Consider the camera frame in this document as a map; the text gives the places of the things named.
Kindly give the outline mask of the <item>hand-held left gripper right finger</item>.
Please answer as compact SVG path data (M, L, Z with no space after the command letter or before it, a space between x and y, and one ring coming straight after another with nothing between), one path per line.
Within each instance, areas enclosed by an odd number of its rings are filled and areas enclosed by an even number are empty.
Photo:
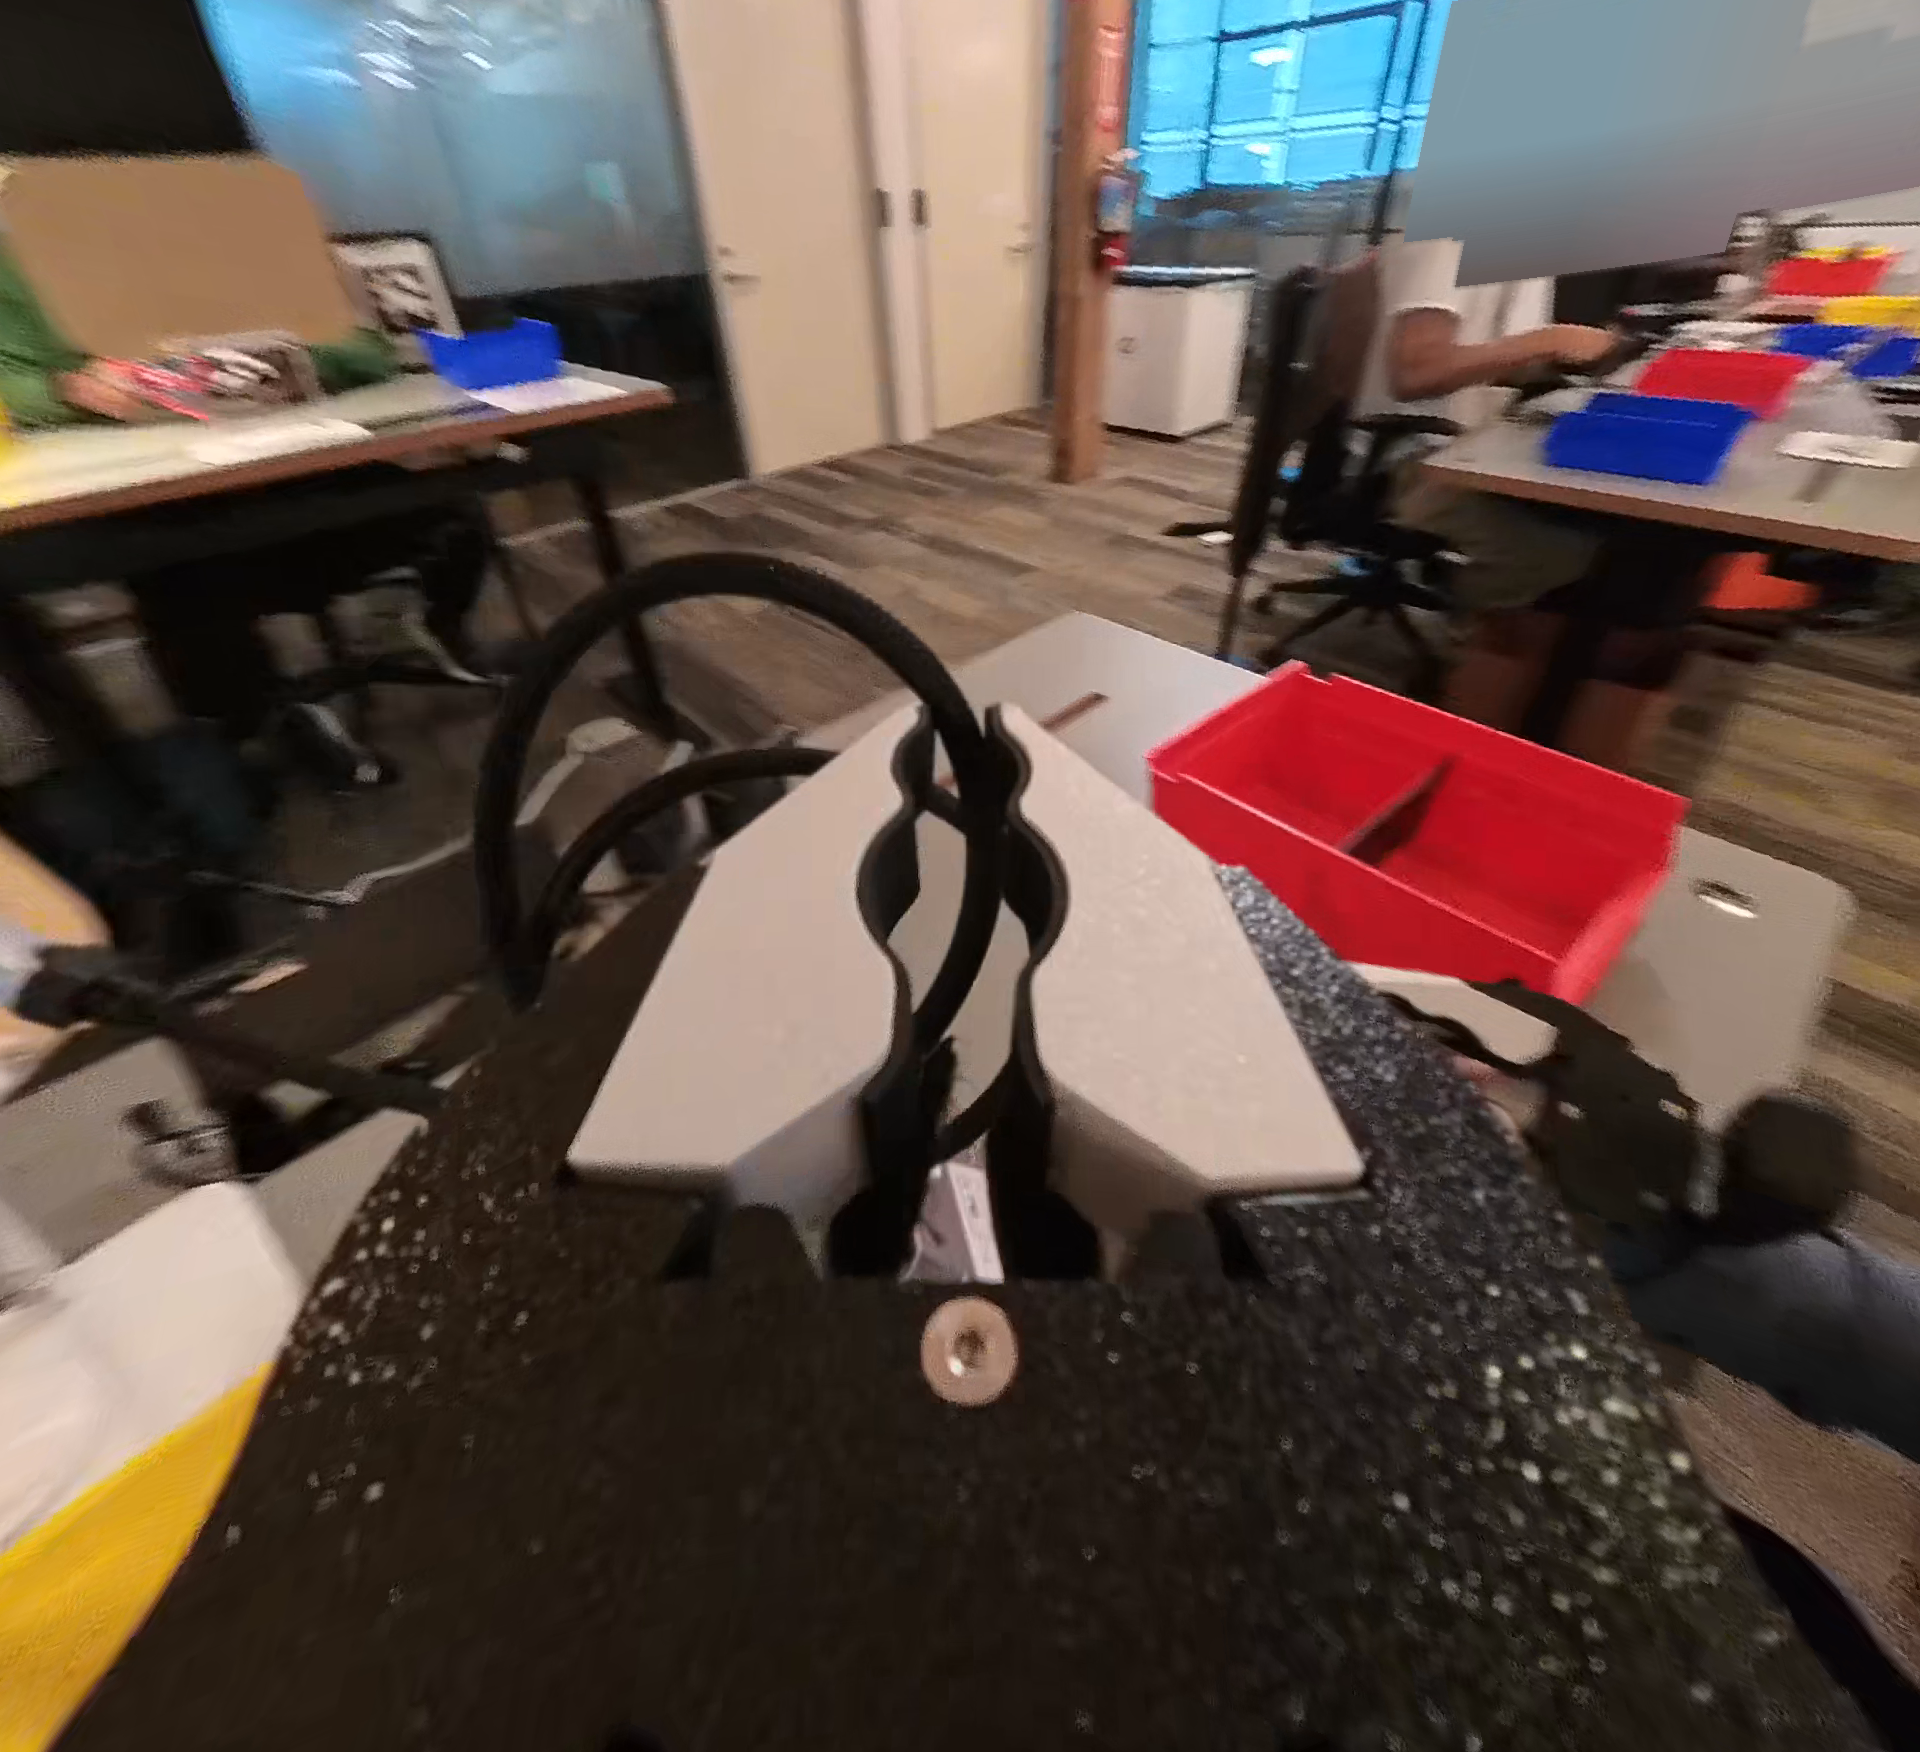
M1365 1162L1213 859L1013 706L1005 902L1025 933L980 1100L1002 1268L1092 1280L1161 1215L1345 1198Z

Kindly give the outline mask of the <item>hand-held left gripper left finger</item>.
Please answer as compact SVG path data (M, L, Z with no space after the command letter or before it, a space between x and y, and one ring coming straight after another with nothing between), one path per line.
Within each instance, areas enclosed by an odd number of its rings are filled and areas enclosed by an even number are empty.
M581 1182L782 1211L836 1276L899 1280L923 1203L914 1009L962 894L945 764L902 706L721 846L567 1150Z

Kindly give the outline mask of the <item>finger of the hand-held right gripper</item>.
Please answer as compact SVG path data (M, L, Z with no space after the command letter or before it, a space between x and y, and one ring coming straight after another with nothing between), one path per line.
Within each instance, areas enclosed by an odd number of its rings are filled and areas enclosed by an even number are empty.
M1464 979L1384 966L1356 966L1353 974L1418 1030L1485 1070L1532 1068L1557 1042L1549 1019Z

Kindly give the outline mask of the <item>silver and black adapter hub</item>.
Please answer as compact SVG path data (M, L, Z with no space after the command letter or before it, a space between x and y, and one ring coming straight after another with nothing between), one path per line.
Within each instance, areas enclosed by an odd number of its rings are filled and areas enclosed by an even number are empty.
M970 1156L940 1162L928 1180L903 1283L1002 1283L989 1172Z

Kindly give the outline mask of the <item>person's right forearm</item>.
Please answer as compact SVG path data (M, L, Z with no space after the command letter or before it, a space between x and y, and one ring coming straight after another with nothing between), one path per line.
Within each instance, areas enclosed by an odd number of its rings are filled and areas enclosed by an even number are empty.
M1813 1426L1917 1457L1917 1268L1838 1229L1604 1246L1643 1332Z

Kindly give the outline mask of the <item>orange stool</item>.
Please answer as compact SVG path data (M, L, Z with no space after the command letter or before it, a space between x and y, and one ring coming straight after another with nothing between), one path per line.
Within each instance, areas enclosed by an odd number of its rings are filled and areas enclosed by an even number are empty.
M1734 554L1714 562L1701 607L1718 615L1800 615L1820 605L1820 586L1773 573L1762 554Z

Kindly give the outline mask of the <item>blue plastic bin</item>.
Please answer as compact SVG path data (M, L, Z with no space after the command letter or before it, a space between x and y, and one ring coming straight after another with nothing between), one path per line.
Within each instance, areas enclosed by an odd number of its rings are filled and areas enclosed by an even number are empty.
M1698 489L1716 482L1750 424L1730 400L1602 391L1549 424L1543 464Z
M1917 370L1917 337L1882 324L1782 324L1773 348L1816 363L1834 363L1867 385L1905 380Z
M556 329L535 319L461 334L420 329L414 338L432 372L468 393L535 385L567 370Z

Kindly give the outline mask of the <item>black office chair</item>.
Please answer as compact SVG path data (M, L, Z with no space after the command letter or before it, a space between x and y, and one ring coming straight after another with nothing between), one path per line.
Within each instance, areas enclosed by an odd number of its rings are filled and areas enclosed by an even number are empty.
M1379 284L1379 247L1279 280L1269 301L1267 372L1230 515L1175 521L1165 536L1226 536L1216 659L1235 659L1244 612L1267 612L1282 598L1320 598L1323 609L1274 641L1260 669L1276 669L1305 639L1360 616L1401 639L1406 694L1429 702L1446 660L1416 616L1452 611L1460 552L1443 533L1394 515L1395 474L1418 448L1450 442L1460 427L1446 417L1363 409Z

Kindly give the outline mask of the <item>grey work table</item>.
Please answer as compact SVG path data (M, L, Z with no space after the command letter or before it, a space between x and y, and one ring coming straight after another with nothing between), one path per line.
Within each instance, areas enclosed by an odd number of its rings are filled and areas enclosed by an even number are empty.
M1716 476L1701 486L1564 467L1549 459L1550 424L1502 417L1428 445L1428 482L1511 497L1580 519L1642 519L1743 545L1787 545L1914 564L1917 561L1916 466L1873 467L1784 451L1787 420L1749 420Z

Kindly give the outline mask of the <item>white low cabinet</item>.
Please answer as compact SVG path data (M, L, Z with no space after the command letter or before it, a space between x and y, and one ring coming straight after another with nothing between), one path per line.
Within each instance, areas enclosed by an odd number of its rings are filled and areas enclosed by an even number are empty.
M1126 266L1107 298L1107 427L1192 440L1235 420L1259 273Z

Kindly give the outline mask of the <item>long wooden table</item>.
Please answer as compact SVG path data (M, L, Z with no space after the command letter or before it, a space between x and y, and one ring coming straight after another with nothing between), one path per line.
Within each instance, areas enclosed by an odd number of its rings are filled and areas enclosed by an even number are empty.
M317 398L268 417L154 426L74 426L4 443L4 683L65 755L117 768L130 740L66 646L28 600L117 584L128 570L206 554L172 543L164 508L318 486L312 515L277 519L300 536L348 514L391 514L564 484L575 491L606 578L625 570L597 436L674 409L671 387L585 364L471 393L430 372ZM581 466L515 464L511 443L586 434Z

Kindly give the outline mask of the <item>white sheet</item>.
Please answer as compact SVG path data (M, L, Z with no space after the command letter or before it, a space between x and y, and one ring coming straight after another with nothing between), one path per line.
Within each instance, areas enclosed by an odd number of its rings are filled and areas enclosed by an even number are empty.
M3 1545L278 1354L305 1283L257 1194L203 1185L58 1261L3 1211Z

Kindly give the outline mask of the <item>framed black white tag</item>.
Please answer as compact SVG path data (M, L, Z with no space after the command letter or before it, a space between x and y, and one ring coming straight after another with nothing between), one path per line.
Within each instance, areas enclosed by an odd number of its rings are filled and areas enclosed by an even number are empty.
M466 334L442 255L428 234L359 234L331 239L348 298L371 324L396 338Z

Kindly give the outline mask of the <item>large paned window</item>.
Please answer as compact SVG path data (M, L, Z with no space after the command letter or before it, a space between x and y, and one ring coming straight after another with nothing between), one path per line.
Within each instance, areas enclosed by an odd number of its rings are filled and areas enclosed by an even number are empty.
M1152 205L1418 166L1464 0L1136 0L1128 133Z

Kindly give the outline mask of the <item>wooden post red signs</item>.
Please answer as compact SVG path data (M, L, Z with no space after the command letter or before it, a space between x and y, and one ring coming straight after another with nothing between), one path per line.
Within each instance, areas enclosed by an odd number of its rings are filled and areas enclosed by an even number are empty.
M1109 273L1100 251L1097 191L1121 151L1133 0L1063 0L1058 149L1053 188L1050 476L1096 477Z

